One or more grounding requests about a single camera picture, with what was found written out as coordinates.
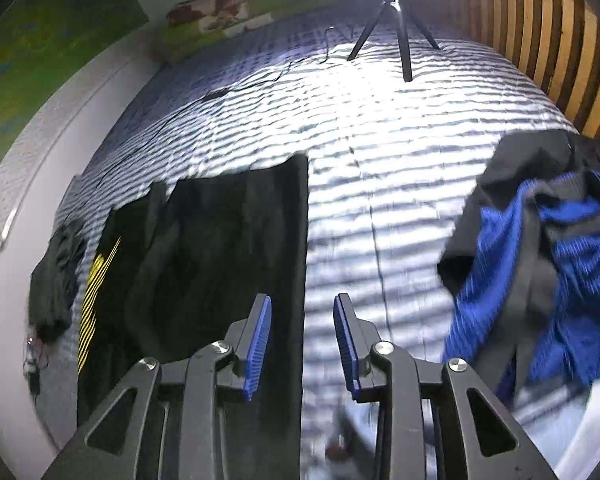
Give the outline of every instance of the silver bolt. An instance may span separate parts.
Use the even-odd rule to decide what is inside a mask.
[[[381,341],[379,343],[376,343],[374,345],[374,348],[376,349],[376,352],[378,352],[380,355],[389,355],[391,352],[394,351],[394,346],[388,341]]]
[[[466,361],[461,357],[453,357],[449,359],[449,368],[455,372],[464,372],[466,370]]]
[[[231,349],[231,346],[222,340],[211,343],[211,346],[217,354],[226,354]]]
[[[143,367],[145,370],[153,370],[155,365],[158,364],[158,361],[156,361],[153,357],[143,357],[138,361],[138,364],[141,365],[141,367]]]

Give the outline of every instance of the bed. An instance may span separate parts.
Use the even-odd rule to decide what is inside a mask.
[[[144,195],[154,180],[171,190],[183,177],[307,154],[305,472],[320,466],[346,393],[331,317],[337,293],[347,292],[383,338],[417,358],[440,359],[453,301],[436,263],[476,177],[501,136],[574,127],[509,61],[448,28],[430,27],[441,47],[435,51],[409,26],[413,83],[402,81],[387,23],[347,62],[370,9],[359,2],[296,16],[165,66],[74,179],[57,222],[84,218],[88,246],[72,326],[50,351],[36,402],[58,447],[75,431],[80,305],[100,232],[112,207]],[[225,97],[179,113],[227,86]],[[516,401],[516,418],[554,467],[588,395],[552,383]]]

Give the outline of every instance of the crumpled dark clothing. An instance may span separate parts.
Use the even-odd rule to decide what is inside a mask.
[[[29,323],[45,343],[58,339],[71,325],[71,306],[78,293],[75,270],[86,248],[80,236],[83,226],[79,219],[61,225],[31,273]]]

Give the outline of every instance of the light stand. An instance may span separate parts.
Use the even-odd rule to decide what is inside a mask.
[[[382,6],[376,12],[376,15],[371,18],[365,25],[365,29],[360,34],[360,38],[358,38],[358,42],[356,46],[347,57],[347,61],[352,61],[356,59],[356,56],[360,52],[360,49],[365,44],[365,41],[371,35],[373,30],[376,28],[376,25],[380,21],[380,17],[383,12],[392,12],[395,11],[395,19],[397,22],[396,25],[396,34],[398,35],[398,48],[400,49],[400,61],[402,62],[402,78],[405,82],[413,81],[413,73],[411,72],[411,51],[409,50],[409,36],[407,34],[407,25],[405,21],[405,13],[409,15],[409,17],[413,20],[416,27],[420,30],[420,32],[427,38],[429,44],[435,48],[436,50],[440,50],[440,47],[436,43],[436,40],[433,39],[429,29],[412,13],[409,12],[406,5],[401,3],[400,0],[384,0],[382,2]]]

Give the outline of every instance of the blue gripper pad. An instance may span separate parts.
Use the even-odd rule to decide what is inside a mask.
[[[360,375],[358,372],[358,356],[353,346],[351,331],[347,317],[344,314],[344,308],[342,307],[340,298],[337,296],[333,301],[333,323],[336,327],[336,339],[338,340],[338,348],[340,349],[340,361],[342,363],[345,382],[347,383],[347,390],[351,393],[351,397],[357,400],[358,394],[362,389],[360,387]]]
[[[253,339],[249,346],[247,354],[246,373],[244,376],[244,386],[242,392],[244,398],[251,400],[253,394],[258,389],[260,382],[260,372],[262,371],[262,363],[264,361],[264,353],[267,349],[267,341],[269,339],[269,330],[271,328],[271,298],[267,296],[264,300],[264,305],[260,311],[258,324],[253,333]]]

